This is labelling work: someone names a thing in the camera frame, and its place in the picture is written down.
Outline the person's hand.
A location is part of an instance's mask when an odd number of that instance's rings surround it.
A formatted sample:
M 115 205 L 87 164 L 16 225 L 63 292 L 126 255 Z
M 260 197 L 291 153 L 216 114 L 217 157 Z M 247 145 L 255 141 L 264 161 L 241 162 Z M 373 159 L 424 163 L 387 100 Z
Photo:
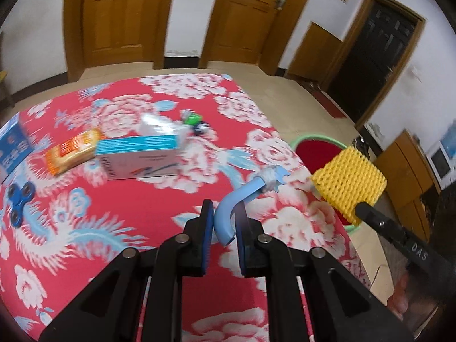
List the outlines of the person's hand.
M 409 329 L 414 330 L 435 314 L 438 301 L 427 292 L 414 274 L 406 270 L 395 284 L 387 308 Z

